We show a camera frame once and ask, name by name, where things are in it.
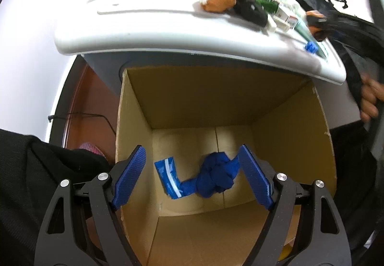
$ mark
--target black plush toy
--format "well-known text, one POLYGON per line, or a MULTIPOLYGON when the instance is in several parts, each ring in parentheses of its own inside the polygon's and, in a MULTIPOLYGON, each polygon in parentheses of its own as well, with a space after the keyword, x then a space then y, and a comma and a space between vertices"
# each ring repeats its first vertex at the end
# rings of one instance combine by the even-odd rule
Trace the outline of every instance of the black plush toy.
POLYGON ((264 9, 254 0, 236 0, 234 10, 247 21, 255 23, 261 27, 265 27, 268 15, 264 9))

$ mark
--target green bottle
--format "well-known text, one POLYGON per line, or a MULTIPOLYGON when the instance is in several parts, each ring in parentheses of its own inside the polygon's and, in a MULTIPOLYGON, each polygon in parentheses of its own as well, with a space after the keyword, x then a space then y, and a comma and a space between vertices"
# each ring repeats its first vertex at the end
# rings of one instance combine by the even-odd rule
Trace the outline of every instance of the green bottle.
POLYGON ((280 4, 278 0, 255 0, 255 2, 260 4, 270 14, 276 14, 280 4))

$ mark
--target blue gripper pad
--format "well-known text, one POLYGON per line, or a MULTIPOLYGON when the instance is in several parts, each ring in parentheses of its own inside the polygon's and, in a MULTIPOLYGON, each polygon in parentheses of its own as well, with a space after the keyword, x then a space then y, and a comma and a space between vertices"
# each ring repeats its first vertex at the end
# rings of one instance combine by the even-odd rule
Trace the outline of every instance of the blue gripper pad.
POLYGON ((128 202, 132 190, 145 166, 146 153, 144 147, 139 147, 115 185, 115 196, 111 202, 115 209, 128 202))
POLYGON ((265 208, 269 210, 273 206, 273 201, 271 198, 272 189, 268 179, 265 177, 251 152, 244 144, 239 149, 238 157, 240 166, 251 185, 257 202, 264 205, 265 208))

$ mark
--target cardboard box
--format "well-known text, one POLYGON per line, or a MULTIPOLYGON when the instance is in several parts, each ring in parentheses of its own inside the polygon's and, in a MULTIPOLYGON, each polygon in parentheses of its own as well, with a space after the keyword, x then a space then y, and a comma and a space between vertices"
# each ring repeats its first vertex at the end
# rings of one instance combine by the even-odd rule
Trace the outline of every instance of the cardboard box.
MULTIPOLYGON (((303 76, 224 67, 125 70, 116 160, 137 144, 147 163, 122 207, 127 238, 142 265, 237 266, 250 253, 268 215, 240 172, 234 186, 204 199, 172 200, 154 162, 173 156, 179 179, 196 176, 205 155, 233 158, 246 144, 293 180, 321 179, 333 194, 336 168, 324 113, 303 76)), ((296 234, 300 207, 286 243, 296 234)))

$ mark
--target person's hand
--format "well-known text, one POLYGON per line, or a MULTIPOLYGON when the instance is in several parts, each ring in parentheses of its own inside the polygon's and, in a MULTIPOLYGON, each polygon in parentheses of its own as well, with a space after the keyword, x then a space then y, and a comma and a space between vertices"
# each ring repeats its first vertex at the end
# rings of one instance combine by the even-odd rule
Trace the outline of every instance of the person's hand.
POLYGON ((375 106, 377 99, 384 101, 384 85, 372 80, 367 74, 361 76, 363 87, 361 88, 360 118, 366 123, 379 114, 375 106))

